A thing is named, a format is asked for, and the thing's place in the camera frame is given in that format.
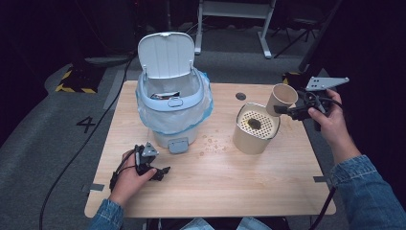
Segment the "white metal desk frame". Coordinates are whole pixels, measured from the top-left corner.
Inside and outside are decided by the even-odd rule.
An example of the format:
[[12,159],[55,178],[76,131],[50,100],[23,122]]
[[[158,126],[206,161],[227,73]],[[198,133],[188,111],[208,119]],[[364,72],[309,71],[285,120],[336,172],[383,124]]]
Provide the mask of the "white metal desk frame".
[[194,53],[199,55],[202,51],[203,17],[222,16],[249,19],[263,19],[262,30],[258,32],[259,43],[265,58],[271,58],[272,53],[266,41],[267,31],[273,16],[277,0],[269,3],[237,3],[218,2],[215,0],[199,0],[197,10],[197,33],[195,37]]

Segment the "grey floor tape strip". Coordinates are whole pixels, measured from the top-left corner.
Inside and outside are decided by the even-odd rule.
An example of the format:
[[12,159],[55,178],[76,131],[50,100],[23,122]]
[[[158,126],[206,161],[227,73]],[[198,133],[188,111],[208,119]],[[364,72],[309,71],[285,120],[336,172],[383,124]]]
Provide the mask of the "grey floor tape strip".
[[104,102],[103,108],[105,110],[114,110],[117,106],[117,101],[120,97],[122,84],[125,81],[135,81],[141,74],[140,70],[119,70],[115,75],[113,83],[110,87],[109,93]]

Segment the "person's right hand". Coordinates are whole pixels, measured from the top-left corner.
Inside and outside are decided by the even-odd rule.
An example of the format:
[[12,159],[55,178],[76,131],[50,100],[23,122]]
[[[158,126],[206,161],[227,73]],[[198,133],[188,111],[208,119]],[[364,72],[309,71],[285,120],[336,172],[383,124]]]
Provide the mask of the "person's right hand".
[[344,111],[339,105],[334,103],[328,115],[313,107],[308,109],[308,114],[321,126],[322,135],[331,148],[335,164],[361,155],[350,137]]

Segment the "beige paper cup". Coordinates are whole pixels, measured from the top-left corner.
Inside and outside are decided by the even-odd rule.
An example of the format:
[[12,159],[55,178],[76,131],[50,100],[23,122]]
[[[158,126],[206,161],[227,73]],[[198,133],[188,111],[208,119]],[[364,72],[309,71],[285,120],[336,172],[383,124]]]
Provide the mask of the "beige paper cup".
[[292,86],[285,83],[275,84],[266,105],[266,111],[271,116],[279,117],[279,114],[275,112],[275,105],[290,107],[297,100],[298,93]]

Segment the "person's left hand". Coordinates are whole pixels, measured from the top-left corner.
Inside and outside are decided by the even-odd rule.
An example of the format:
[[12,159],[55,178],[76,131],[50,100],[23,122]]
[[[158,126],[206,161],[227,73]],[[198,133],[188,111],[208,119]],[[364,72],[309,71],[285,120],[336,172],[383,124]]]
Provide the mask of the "person's left hand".
[[133,168],[135,156],[131,150],[123,154],[123,159],[124,170],[119,173],[116,185],[108,198],[121,207],[125,207],[126,203],[157,173],[156,169],[151,169],[143,175],[138,175]]

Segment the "white pedal trash can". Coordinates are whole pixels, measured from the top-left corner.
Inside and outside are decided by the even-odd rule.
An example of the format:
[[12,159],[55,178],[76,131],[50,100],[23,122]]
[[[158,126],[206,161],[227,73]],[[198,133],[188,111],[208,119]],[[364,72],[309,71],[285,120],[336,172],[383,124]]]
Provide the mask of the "white pedal trash can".
[[[151,79],[176,78],[198,70],[194,67],[194,42],[187,34],[149,34],[139,42],[138,55],[142,73],[146,73]],[[174,154],[183,153],[195,141],[199,126],[172,135],[160,134],[153,130],[152,133],[160,147]]]

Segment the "beige canister with strainer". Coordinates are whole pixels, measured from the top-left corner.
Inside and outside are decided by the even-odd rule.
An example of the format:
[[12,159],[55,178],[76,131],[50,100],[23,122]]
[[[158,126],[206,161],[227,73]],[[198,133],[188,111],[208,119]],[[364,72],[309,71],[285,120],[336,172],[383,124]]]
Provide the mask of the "beige canister with strainer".
[[[251,118],[261,122],[259,130],[248,126],[247,122]],[[237,114],[233,142],[236,148],[244,153],[262,153],[277,135],[280,124],[281,119],[268,114],[264,105],[246,103]]]

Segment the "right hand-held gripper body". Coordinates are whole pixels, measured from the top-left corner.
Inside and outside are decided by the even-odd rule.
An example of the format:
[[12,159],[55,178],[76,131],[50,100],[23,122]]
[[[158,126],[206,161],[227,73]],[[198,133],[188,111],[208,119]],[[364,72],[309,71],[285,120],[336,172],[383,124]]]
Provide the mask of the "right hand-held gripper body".
[[316,99],[304,99],[302,106],[297,106],[289,108],[288,115],[293,120],[304,120],[309,118],[308,109],[313,107],[323,114],[327,115],[329,113],[330,107],[333,104],[341,105],[337,101],[331,99],[327,95],[327,90],[335,86],[349,82],[349,78],[323,78],[323,77],[311,77],[306,88],[309,91],[324,90],[326,95],[324,97],[317,97]]

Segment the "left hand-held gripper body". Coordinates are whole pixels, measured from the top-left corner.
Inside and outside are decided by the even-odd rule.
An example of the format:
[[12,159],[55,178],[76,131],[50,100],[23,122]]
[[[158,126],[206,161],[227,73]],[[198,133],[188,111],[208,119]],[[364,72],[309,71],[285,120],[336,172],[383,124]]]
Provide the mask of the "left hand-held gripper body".
[[152,169],[151,163],[159,152],[150,142],[147,142],[145,145],[136,145],[134,154],[136,172],[138,175],[143,175]]

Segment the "clear blue-edged bin liner bag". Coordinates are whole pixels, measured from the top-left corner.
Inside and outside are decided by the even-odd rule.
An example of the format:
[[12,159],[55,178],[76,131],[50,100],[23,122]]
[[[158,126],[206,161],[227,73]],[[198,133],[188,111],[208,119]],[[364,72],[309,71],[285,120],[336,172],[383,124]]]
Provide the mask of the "clear blue-edged bin liner bag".
[[[179,97],[153,100],[154,93],[180,92]],[[172,135],[198,127],[214,109],[210,80],[201,71],[170,79],[151,79],[146,73],[138,78],[135,91],[138,113],[151,130]]]

